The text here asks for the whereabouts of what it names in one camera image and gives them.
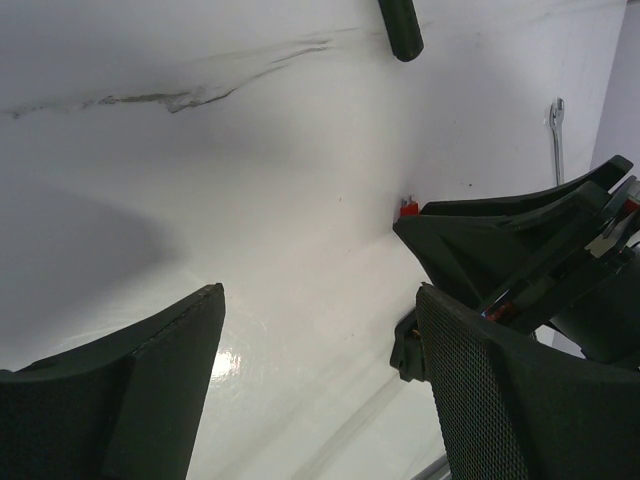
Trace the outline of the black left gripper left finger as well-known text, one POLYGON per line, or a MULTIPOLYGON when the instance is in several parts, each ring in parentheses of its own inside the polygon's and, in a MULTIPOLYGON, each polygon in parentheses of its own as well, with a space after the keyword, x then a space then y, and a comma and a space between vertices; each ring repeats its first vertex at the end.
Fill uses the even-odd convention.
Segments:
POLYGON ((4 479, 183 479, 225 318, 222 284, 1 373, 4 479))

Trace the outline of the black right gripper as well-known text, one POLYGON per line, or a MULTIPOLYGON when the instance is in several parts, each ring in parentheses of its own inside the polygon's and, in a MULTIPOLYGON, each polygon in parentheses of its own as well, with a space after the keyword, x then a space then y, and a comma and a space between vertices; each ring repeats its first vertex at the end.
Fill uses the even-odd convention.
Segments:
POLYGON ((393 226, 432 284, 530 334, 547 324, 589 360, 639 366, 639 181, 615 155, 548 190, 434 201, 393 226))

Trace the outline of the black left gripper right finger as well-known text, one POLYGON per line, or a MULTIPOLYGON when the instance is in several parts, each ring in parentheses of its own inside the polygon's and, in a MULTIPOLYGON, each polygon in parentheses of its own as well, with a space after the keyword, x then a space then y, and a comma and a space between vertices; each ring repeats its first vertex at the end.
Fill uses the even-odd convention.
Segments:
POLYGON ((538 343, 429 284, 416 314, 453 478, 638 478, 638 374, 538 343))

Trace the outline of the black fuse box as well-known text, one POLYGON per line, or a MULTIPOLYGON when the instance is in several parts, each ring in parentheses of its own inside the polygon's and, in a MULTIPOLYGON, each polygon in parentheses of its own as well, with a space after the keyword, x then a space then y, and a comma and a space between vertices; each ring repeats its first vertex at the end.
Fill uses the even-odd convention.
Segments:
POLYGON ((415 309, 404 316, 394 328, 394 344, 389 363, 405 382, 430 381, 415 309))

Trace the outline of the red blade fuse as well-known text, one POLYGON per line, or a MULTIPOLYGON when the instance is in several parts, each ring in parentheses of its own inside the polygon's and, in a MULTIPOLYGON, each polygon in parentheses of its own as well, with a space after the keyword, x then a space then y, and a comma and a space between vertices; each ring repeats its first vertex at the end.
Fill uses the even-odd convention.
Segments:
POLYGON ((399 216, 415 216, 420 214, 419 203, 413 196, 405 197, 400 202, 399 216))

